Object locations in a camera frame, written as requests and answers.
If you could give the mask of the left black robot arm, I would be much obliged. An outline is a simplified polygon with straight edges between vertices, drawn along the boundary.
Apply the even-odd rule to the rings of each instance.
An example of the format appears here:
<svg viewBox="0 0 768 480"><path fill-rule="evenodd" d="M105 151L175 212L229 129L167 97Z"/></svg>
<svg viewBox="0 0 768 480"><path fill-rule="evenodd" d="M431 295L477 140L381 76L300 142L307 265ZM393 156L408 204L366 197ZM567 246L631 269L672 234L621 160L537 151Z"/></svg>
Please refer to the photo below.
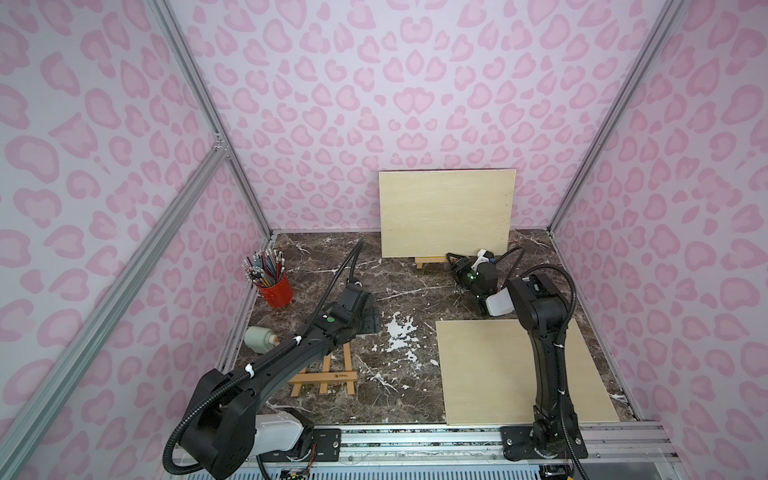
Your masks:
<svg viewBox="0 0 768 480"><path fill-rule="evenodd" d="M256 453L257 438L266 428L257 414L278 390L356 336L380 330L374 297L355 277L364 245L358 241L346 256L303 331L254 363L229 373L212 369L199 380L164 446L167 473L184 476L204 470L215 479L230 477Z"/></svg>

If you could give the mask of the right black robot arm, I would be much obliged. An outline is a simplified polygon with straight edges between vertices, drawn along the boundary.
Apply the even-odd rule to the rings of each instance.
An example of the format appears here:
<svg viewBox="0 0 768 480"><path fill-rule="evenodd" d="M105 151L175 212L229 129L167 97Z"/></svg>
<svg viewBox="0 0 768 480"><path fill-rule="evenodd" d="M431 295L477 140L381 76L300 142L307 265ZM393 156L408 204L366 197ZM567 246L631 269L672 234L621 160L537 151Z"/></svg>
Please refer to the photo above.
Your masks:
<svg viewBox="0 0 768 480"><path fill-rule="evenodd" d="M480 312L491 316L515 312L531 343L534 418L529 427L500 428L503 455L509 461L570 460L579 467L588 450L569 392L565 355L577 303L575 284L564 268L539 264L519 275L509 271L499 285L497 264L512 253L524 256L521 247L500 257L484 249L474 258L446 255L454 281L474 296Z"/></svg>

